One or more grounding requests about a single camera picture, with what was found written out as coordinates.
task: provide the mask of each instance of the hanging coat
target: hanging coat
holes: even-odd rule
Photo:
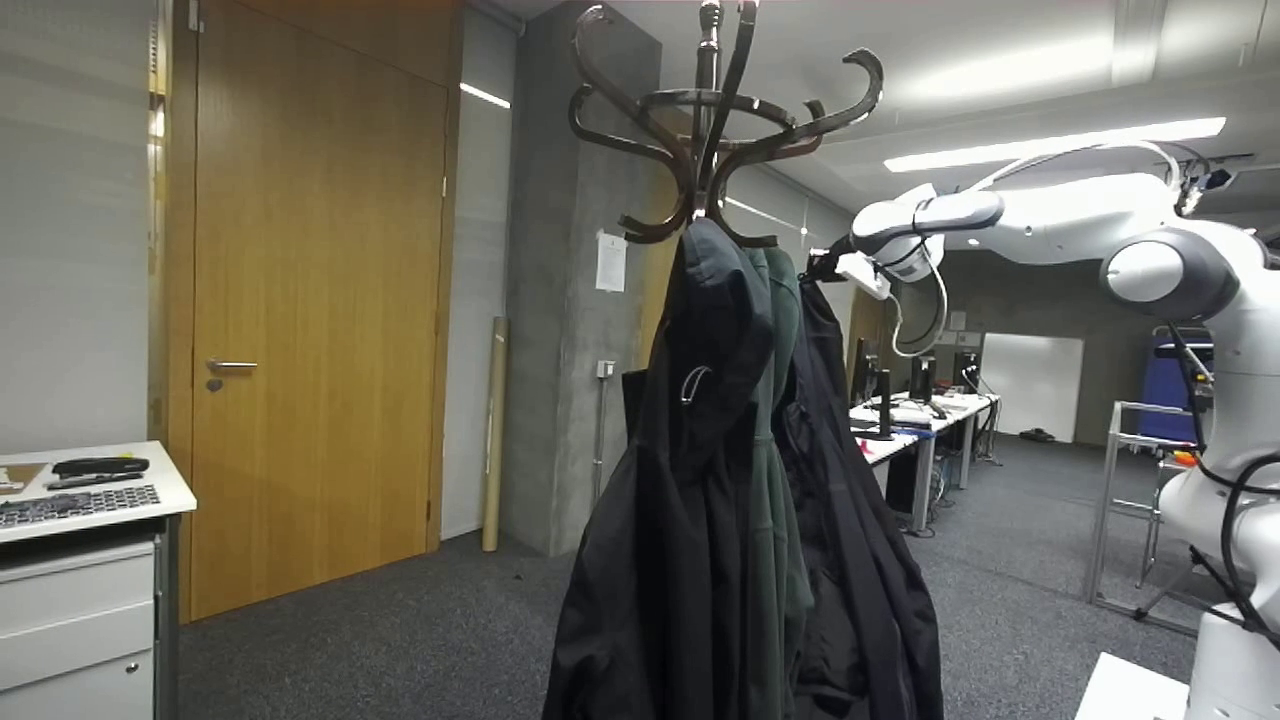
[[[544,720],[743,720],[754,393],[772,298],[689,225],[639,398],[578,550]]]
[[[942,720],[942,641],[924,576],[846,416],[841,323],[806,276],[806,341],[782,448],[798,485],[815,608],[800,641],[800,720]]]

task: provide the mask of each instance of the cabinet drawer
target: cabinet drawer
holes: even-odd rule
[[[4,559],[0,566],[0,692],[151,649],[158,550]]]

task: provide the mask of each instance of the computer monitor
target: computer monitor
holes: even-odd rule
[[[978,349],[961,349],[953,359],[953,382],[963,393],[978,393],[980,382],[980,350]]]
[[[909,397],[932,405],[932,356],[911,356]]]
[[[880,359],[875,359],[875,350],[874,350],[874,343],[870,341],[856,341],[856,349],[852,349],[852,382],[848,382],[848,398],[852,405],[866,405],[866,398],[874,398],[875,393],[880,393]]]

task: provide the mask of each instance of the white robotic arm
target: white robotic arm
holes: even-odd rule
[[[1280,271],[1265,263],[1251,231],[1176,216],[1176,196],[1182,188],[1144,170],[1009,192],[909,192],[866,209],[846,251],[861,257],[856,280],[874,295],[893,295],[942,266],[942,231],[953,231],[1012,263],[1102,259],[1115,298],[1161,318],[1206,318],[1218,341],[1208,452],[1206,466],[1163,489],[1161,518],[1208,559],[1227,555],[1227,566],[1251,573],[1256,611],[1244,608],[1265,626],[1206,621],[1190,715],[1280,715]],[[1250,492],[1233,499],[1227,485],[1250,462]]]

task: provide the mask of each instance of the ceiling light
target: ceiling light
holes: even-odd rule
[[[1105,70],[1105,54],[1108,34],[1030,45],[929,70],[911,78],[906,97],[911,104],[973,104],[984,97],[1044,93],[1053,84],[1093,78]]]
[[[728,204],[728,209],[742,209],[742,212],[749,212],[749,216],[759,216],[759,221],[770,221],[770,225],[777,225],[777,229],[800,231],[800,225],[788,225],[788,221],[782,221],[782,216],[772,216],[772,212],[765,212],[765,209],[757,209],[757,204],[743,204],[743,201],[736,201],[736,196],[723,196],[723,204]]]
[[[973,145],[973,148],[947,148],[947,153],[916,153],[916,154],[888,154],[888,170],[929,170],[929,169],[963,169],[963,164],[1004,164],[1021,154],[1049,154],[1090,145],[1172,145],[1172,138],[1200,138],[1224,131],[1224,114],[1195,114],[1195,118],[1170,118],[1170,122],[1131,122],[1131,129],[1105,129],[1105,131],[1077,131],[1077,137],[1040,137],[1040,138],[1016,138],[1016,145]]]
[[[455,84],[455,88],[470,93],[470,97],[477,97],[477,99],[485,99],[485,104],[514,109],[514,99],[492,97],[492,93],[485,93],[485,88],[477,88],[477,84]]]

